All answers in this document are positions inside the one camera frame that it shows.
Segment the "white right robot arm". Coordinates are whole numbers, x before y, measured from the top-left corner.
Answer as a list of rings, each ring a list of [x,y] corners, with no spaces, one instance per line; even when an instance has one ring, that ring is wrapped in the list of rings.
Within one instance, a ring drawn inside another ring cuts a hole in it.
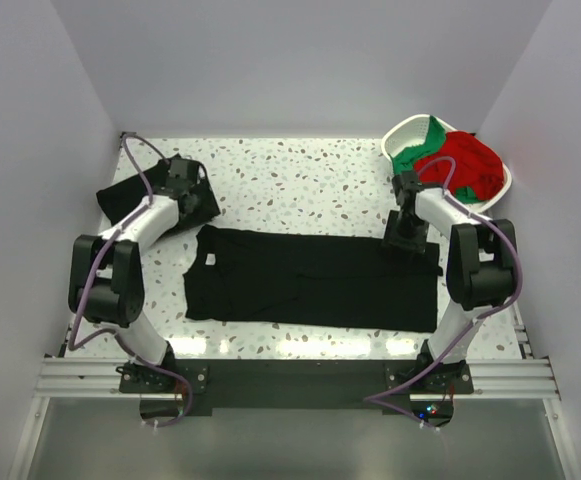
[[[383,244],[421,256],[432,227],[449,247],[445,275],[450,300],[418,355],[416,377],[421,378],[442,364],[465,360],[483,321],[516,301],[523,275],[512,222],[468,209],[442,185],[425,184],[414,171],[395,175],[392,184],[398,210],[389,216]]]

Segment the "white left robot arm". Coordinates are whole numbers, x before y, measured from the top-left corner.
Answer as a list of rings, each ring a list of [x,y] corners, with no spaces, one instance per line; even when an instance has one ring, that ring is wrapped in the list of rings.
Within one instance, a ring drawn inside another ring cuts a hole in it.
[[[176,155],[165,161],[165,176],[118,222],[96,235],[74,241],[68,305],[74,323],[68,349],[75,351],[102,334],[111,334],[138,364],[165,369],[169,342],[144,312],[142,255],[169,233],[196,228],[219,214],[206,167]]]

